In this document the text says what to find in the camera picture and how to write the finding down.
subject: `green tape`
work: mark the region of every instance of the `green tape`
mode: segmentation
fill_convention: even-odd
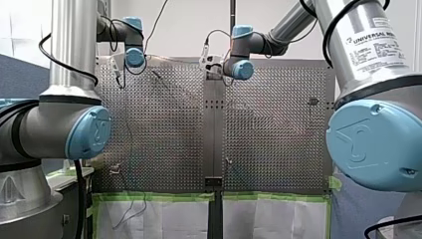
[[[120,192],[99,193],[93,195],[94,201],[158,201],[158,202],[201,202],[214,200],[213,193],[154,193],[154,192]]]
[[[318,202],[325,203],[329,200],[327,195],[324,196],[307,196],[291,193],[271,193],[271,192],[225,192],[223,196],[227,201],[242,201],[242,200],[278,200],[278,201],[301,201],[301,202]]]
[[[334,189],[336,191],[341,191],[342,183],[341,183],[340,179],[338,179],[334,176],[330,176],[328,181],[329,181],[329,188],[330,189]]]

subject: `pegboard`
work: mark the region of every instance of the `pegboard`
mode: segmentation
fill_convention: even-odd
[[[224,189],[322,194],[334,73],[323,61],[255,62],[256,73],[227,88]]]
[[[98,92],[111,111],[112,135],[94,191],[203,192],[212,171],[223,176],[224,190],[324,193],[332,69],[323,61],[254,63],[253,79],[225,89],[220,115],[204,114],[210,89],[196,64],[152,59],[142,75],[126,74],[121,90],[107,61],[100,63]],[[208,117],[223,125],[215,132],[223,144],[214,148],[222,151],[214,153],[219,172],[208,168]],[[118,163],[121,173],[110,174]]]
[[[124,90],[107,61],[98,66],[112,128],[94,190],[202,192],[203,74],[196,64],[148,66],[140,76],[126,72]],[[121,173],[110,174],[118,164]]]

